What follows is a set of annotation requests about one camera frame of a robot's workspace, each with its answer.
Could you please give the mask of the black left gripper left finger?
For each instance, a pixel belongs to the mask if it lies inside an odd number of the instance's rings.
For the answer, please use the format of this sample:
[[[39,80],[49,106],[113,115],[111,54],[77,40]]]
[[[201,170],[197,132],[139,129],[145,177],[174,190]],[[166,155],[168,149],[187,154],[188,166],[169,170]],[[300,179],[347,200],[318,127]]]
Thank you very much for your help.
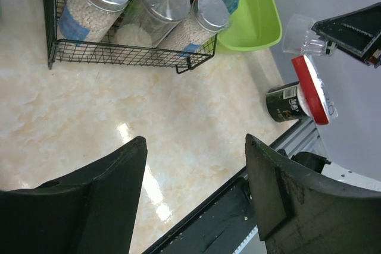
[[[148,150],[135,137],[34,189],[1,192],[2,253],[128,253]]]

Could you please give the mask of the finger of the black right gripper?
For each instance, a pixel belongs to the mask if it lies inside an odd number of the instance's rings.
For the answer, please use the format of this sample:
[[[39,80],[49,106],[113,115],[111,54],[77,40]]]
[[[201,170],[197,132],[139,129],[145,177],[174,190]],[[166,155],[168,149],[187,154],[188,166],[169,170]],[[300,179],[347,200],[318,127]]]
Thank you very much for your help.
[[[336,44],[347,55],[374,68],[380,67],[380,3],[317,21],[317,35]]]

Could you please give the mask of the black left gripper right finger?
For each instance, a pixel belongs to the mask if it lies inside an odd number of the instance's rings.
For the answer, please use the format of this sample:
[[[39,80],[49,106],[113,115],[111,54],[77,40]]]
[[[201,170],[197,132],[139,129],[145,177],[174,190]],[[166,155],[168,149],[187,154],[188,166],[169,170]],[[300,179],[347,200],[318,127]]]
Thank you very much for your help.
[[[251,134],[245,156],[268,253],[380,253],[380,192],[319,174]]]

